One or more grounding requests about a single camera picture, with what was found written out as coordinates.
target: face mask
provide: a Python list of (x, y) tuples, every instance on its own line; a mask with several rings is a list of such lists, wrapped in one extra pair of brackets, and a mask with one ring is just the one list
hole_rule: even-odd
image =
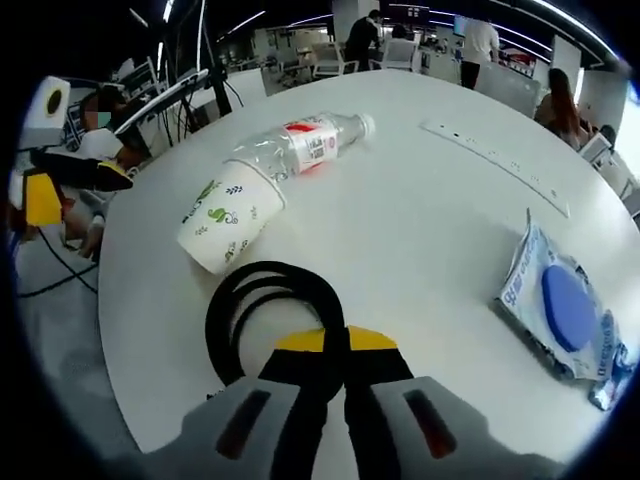
[(98, 112), (98, 128), (104, 128), (111, 120), (111, 114), (108, 112)]

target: ceiling light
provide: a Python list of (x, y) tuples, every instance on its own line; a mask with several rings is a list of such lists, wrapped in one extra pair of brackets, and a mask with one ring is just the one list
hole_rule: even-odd
[(556, 7), (554, 5), (551, 5), (550, 3), (545, 2), (544, 0), (531, 0), (531, 1), (536, 3), (536, 4), (538, 4), (538, 5), (540, 5), (541, 7), (546, 8), (547, 10), (552, 11), (553, 13), (558, 15), (559, 17), (562, 17), (563, 19), (565, 19), (567, 22), (575, 25), (580, 30), (582, 30), (587, 35), (589, 35), (591, 38), (593, 38), (596, 42), (598, 42), (600, 45), (602, 45), (616, 59), (619, 58), (618, 55), (613, 51), (613, 49), (609, 45), (607, 45), (605, 43), (605, 41), (602, 40), (598, 35), (596, 35), (595, 32), (589, 30), (584, 24), (580, 23), (578, 20), (573, 18), (568, 13), (564, 12), (563, 10), (560, 10), (558, 7)]
[(329, 18), (329, 17), (333, 17), (333, 13), (330, 13), (328, 15), (320, 15), (319, 17), (307, 18), (306, 20), (300, 20), (299, 22), (294, 22), (291, 25), (287, 26), (287, 28), (295, 27), (296, 25), (300, 25), (301, 23), (313, 22), (314, 20), (320, 20), (322, 18)]
[(202, 23), (204, 22), (204, 7), (207, 4), (207, 0), (202, 0), (202, 6), (200, 7), (200, 20), (198, 21), (198, 38), (196, 43), (196, 68), (200, 71), (200, 50), (202, 48)]
[(429, 10), (429, 7), (421, 7), (420, 5), (409, 5), (406, 3), (390, 3), (390, 7), (409, 7), (409, 8), (419, 8), (420, 10)]
[(235, 31), (236, 31), (236, 30), (238, 30), (239, 28), (244, 27), (247, 23), (249, 23), (249, 22), (251, 22), (251, 21), (255, 20), (255, 19), (256, 19), (256, 18), (258, 18), (260, 15), (264, 15), (265, 13), (267, 13), (267, 11), (266, 11), (266, 10), (263, 10), (263, 11), (261, 11), (261, 12), (259, 12), (259, 13), (256, 13), (253, 17), (251, 17), (251, 18), (247, 18), (244, 22), (242, 22), (242, 23), (240, 23), (239, 25), (236, 25), (235, 27), (233, 27), (231, 30), (229, 30), (229, 32), (228, 32), (228, 33), (233, 33), (233, 32), (235, 32)]
[(149, 24), (147, 23), (147, 21), (144, 18), (142, 18), (140, 15), (138, 15), (138, 13), (133, 8), (130, 8), (129, 12), (131, 12), (131, 15), (133, 15), (133, 18), (135, 18), (138, 22), (140, 22), (145, 28), (149, 28)]
[(582, 84), (584, 82), (584, 68), (578, 70), (578, 82), (576, 83), (576, 93), (573, 95), (573, 103), (580, 103), (580, 94), (582, 93)]
[(534, 40), (531, 37), (527, 37), (526, 35), (523, 35), (520, 32), (516, 32), (515, 30), (511, 30), (510, 28), (507, 28), (507, 27), (503, 27), (502, 25), (496, 25), (495, 23), (492, 23), (491, 25), (493, 25), (494, 27), (499, 28), (501, 30), (504, 30), (505, 32), (513, 33), (514, 35), (518, 35), (519, 37), (522, 37), (522, 38), (524, 38), (526, 40), (529, 40), (530, 42), (533, 42), (536, 45), (539, 45), (540, 47), (544, 48), (548, 52), (552, 52), (553, 51), (553, 49), (551, 49), (550, 47), (547, 47), (546, 45), (538, 42), (537, 40)]
[(160, 75), (160, 66), (162, 65), (162, 42), (158, 44), (158, 75)]
[(533, 50), (529, 50), (527, 47), (523, 47), (522, 45), (517, 44), (516, 42), (512, 42), (511, 40), (507, 40), (506, 38), (501, 38), (500, 39), (501, 42), (505, 42), (505, 43), (510, 43), (511, 45), (513, 45), (516, 48), (519, 48), (522, 51), (525, 51), (527, 53), (530, 53), (531, 55), (535, 55), (536, 57), (538, 57), (540, 60), (546, 62), (546, 63), (551, 63), (551, 61), (548, 58), (543, 57), (542, 55), (540, 55), (539, 53), (534, 52)]
[(164, 13), (162, 14), (162, 19), (165, 22), (169, 21), (169, 16), (171, 15), (172, 8), (173, 8), (173, 0), (167, 0), (167, 3), (164, 6)]

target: blue circle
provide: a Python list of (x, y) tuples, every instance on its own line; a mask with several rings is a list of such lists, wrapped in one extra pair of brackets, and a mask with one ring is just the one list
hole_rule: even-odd
[(595, 306), (571, 273), (553, 265), (542, 274), (542, 296), (549, 328), (567, 352), (577, 352), (593, 338)]

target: bottle label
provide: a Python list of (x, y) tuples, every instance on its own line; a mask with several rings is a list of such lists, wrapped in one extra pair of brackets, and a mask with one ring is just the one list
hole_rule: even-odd
[(338, 158), (338, 130), (326, 115), (303, 118), (284, 126), (298, 157), (297, 174)]

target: yellow part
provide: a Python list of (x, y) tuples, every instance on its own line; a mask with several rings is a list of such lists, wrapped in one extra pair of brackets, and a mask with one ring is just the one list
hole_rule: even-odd
[(25, 217), (28, 225), (42, 227), (62, 221), (62, 204), (58, 193), (46, 173), (27, 175), (24, 178)]
[(276, 348), (294, 352), (322, 352), (324, 350), (324, 328), (287, 335), (278, 340)]
[(396, 342), (381, 333), (365, 328), (354, 327), (353, 325), (349, 325), (348, 328), (351, 351), (392, 350), (398, 348)]
[(117, 164), (115, 164), (115, 163), (110, 163), (110, 162), (100, 162), (100, 163), (98, 164), (98, 167), (108, 167), (108, 168), (110, 168), (111, 170), (113, 170), (114, 172), (116, 172), (116, 173), (118, 173), (118, 174), (122, 175), (123, 177), (126, 177), (127, 179), (129, 178), (129, 177), (127, 177), (127, 172), (125, 172), (125, 171), (124, 171), (120, 166), (118, 166), (118, 165), (117, 165)]

